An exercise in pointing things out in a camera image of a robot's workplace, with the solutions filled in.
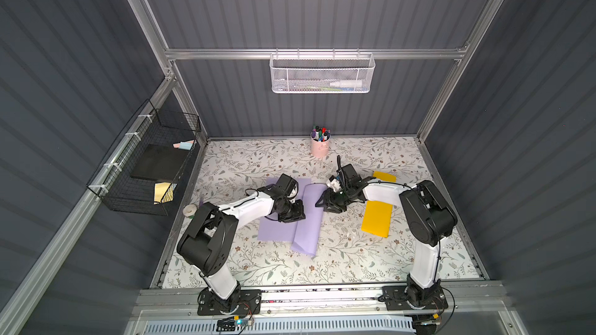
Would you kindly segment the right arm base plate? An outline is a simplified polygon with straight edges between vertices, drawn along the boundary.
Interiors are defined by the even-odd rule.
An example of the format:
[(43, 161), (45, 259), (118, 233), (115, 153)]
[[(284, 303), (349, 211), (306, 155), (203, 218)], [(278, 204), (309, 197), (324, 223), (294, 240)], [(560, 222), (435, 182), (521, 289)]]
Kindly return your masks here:
[(437, 310), (449, 307), (442, 287), (437, 284), (430, 288), (417, 285), (386, 285), (382, 288), (378, 302), (384, 303), (389, 311), (395, 310)]

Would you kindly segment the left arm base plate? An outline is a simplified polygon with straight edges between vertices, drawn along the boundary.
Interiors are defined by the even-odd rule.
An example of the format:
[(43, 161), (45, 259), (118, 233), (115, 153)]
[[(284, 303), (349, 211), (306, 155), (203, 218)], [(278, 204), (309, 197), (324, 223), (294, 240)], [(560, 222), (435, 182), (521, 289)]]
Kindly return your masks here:
[(222, 299), (211, 288), (205, 288), (197, 303), (198, 316), (251, 316), (260, 313), (262, 290), (243, 289), (237, 285), (228, 299)]

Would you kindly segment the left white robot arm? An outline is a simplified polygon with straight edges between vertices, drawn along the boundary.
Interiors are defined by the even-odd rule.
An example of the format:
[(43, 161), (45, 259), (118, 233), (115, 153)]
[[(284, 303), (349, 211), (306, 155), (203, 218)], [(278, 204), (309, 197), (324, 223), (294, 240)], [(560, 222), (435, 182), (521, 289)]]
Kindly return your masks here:
[(258, 189), (245, 191), (245, 198), (216, 206), (205, 202), (189, 204), (192, 219), (178, 240), (176, 252), (198, 268), (207, 288), (220, 300), (240, 291), (227, 261), (238, 230), (262, 217), (275, 215), (278, 223), (293, 223), (306, 218), (303, 203), (297, 198), (298, 181), (289, 175)]

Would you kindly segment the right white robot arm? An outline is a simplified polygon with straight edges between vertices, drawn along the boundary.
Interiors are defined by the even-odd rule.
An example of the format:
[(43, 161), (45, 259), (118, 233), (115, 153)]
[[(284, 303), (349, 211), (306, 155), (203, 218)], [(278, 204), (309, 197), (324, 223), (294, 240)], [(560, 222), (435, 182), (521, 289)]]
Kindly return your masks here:
[(343, 213), (358, 201), (400, 206), (417, 240), (408, 285), (426, 291), (438, 288), (443, 240), (453, 234), (458, 218), (436, 184), (425, 180), (416, 185), (403, 185), (373, 176), (363, 178), (352, 165), (343, 165), (340, 156), (337, 156), (337, 164), (337, 175), (327, 180), (327, 189), (315, 206), (333, 213)]

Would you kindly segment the yellow rectangular paper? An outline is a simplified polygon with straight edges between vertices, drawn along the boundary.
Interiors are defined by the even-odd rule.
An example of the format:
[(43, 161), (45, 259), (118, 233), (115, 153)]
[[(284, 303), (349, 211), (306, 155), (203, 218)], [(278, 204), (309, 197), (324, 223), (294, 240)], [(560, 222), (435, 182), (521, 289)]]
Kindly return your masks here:
[(373, 176), (381, 183), (368, 185), (363, 190), (366, 197), (366, 209), (362, 231), (387, 238), (390, 232), (393, 207), (400, 205), (400, 188), (397, 186), (397, 178), (394, 175), (374, 172)]

